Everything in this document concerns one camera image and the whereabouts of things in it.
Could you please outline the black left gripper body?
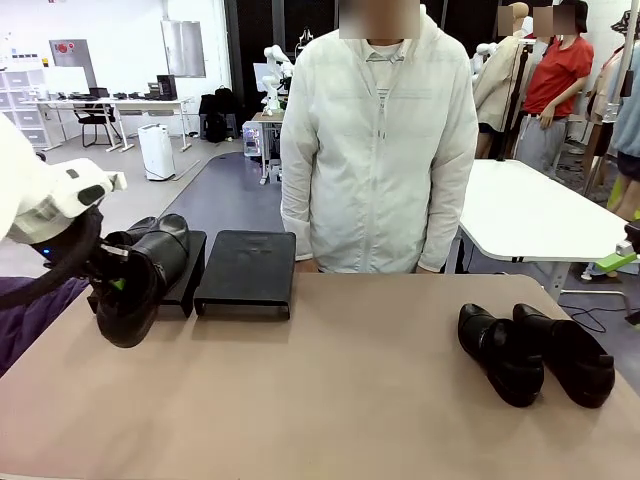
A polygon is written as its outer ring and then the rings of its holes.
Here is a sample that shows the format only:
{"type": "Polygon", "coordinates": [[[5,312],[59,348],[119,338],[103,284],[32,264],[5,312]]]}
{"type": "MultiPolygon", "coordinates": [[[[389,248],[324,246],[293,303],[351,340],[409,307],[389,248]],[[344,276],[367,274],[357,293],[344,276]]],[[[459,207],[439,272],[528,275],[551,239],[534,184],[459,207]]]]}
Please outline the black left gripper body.
{"type": "Polygon", "coordinates": [[[61,233],[37,244],[37,252],[46,260],[44,280],[66,280],[90,259],[99,248],[103,215],[90,207],[76,217],[61,233]]]}

